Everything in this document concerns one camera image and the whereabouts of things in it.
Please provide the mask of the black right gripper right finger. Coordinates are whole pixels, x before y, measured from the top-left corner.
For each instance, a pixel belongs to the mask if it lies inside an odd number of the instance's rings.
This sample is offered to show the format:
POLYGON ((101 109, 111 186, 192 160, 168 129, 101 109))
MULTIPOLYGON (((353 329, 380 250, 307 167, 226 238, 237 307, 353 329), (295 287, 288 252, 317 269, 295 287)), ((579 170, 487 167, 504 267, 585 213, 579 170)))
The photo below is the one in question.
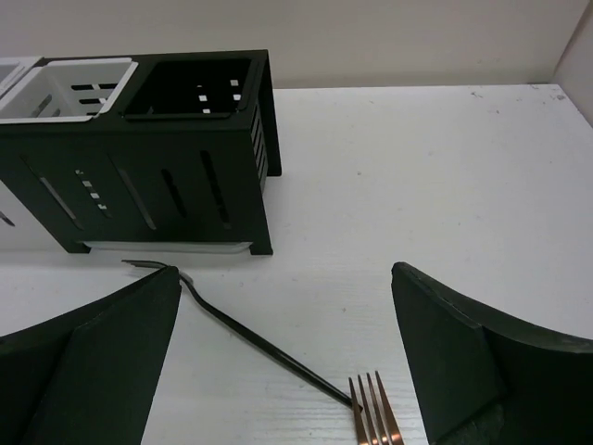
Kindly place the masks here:
POLYGON ((431 444, 589 444, 592 342, 392 268, 397 324, 431 444))

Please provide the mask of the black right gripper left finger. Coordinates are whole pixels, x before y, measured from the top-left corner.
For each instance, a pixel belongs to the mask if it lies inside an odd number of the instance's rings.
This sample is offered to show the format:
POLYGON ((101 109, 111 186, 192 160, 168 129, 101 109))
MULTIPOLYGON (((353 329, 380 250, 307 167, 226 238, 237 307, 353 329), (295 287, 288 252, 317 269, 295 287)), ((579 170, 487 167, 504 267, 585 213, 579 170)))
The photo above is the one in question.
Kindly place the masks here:
POLYGON ((167 266, 3 336, 2 443, 141 443, 180 297, 167 266))

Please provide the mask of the rose gold metal fork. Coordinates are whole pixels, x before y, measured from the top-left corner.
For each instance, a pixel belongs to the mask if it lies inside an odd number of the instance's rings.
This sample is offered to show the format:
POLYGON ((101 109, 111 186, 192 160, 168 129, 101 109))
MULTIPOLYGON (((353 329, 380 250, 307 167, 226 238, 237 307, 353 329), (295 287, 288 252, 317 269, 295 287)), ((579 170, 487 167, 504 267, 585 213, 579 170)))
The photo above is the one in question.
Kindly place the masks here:
POLYGON ((378 371, 349 378, 357 444, 403 445, 404 439, 378 371))

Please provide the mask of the black metal fork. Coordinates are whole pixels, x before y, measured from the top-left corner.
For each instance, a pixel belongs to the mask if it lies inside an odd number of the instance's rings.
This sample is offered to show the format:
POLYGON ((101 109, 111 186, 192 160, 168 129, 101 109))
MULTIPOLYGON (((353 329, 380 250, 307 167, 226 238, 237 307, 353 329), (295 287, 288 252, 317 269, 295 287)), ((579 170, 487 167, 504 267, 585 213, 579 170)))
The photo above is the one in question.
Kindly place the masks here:
POLYGON ((273 345, 270 341, 236 321, 233 317, 208 303, 196 290, 193 280, 184 272, 179 272, 181 283, 186 287, 194 302, 210 317, 220 324, 225 325, 234 334, 238 335, 248 344, 272 361, 277 362, 285 370, 300 378, 302 381, 318 389, 320 392, 338 401, 348 409, 362 407, 351 399, 345 392, 331 384, 329 381, 314 373, 307 366, 290 356, 288 353, 273 345))

